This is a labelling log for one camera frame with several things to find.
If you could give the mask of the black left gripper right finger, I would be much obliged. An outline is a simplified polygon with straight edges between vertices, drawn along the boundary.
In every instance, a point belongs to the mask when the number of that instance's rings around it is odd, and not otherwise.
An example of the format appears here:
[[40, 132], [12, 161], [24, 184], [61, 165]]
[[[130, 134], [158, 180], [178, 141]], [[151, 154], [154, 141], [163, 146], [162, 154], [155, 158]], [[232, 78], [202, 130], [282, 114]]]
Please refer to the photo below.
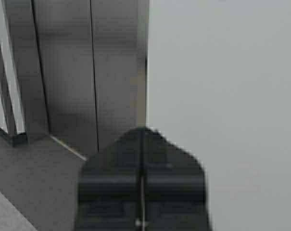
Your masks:
[[144, 130], [147, 231], [210, 231], [205, 171], [161, 133]]

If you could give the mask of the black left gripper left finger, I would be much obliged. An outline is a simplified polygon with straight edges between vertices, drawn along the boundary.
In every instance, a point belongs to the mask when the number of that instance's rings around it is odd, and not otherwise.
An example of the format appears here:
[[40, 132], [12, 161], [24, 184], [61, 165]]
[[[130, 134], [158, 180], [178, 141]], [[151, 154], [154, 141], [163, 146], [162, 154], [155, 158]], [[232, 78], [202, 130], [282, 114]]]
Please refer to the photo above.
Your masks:
[[140, 231], [140, 143], [143, 130], [125, 132], [91, 156], [77, 182], [76, 231]]

